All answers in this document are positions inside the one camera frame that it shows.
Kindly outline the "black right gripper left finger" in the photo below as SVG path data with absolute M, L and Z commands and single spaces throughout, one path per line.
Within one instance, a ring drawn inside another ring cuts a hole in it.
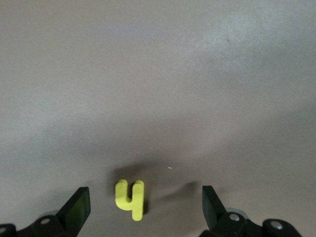
M 55 215 L 38 218 L 28 227 L 16 230 L 14 224 L 1 224 L 2 237 L 76 237 L 91 213 L 88 187 L 80 187 Z

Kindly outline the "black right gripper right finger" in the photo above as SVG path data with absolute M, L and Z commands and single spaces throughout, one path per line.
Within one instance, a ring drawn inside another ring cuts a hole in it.
M 227 211 L 212 186 L 202 187 L 202 210 L 208 229 L 202 237 L 300 237 L 288 222 L 266 219 L 257 225 L 237 211 Z

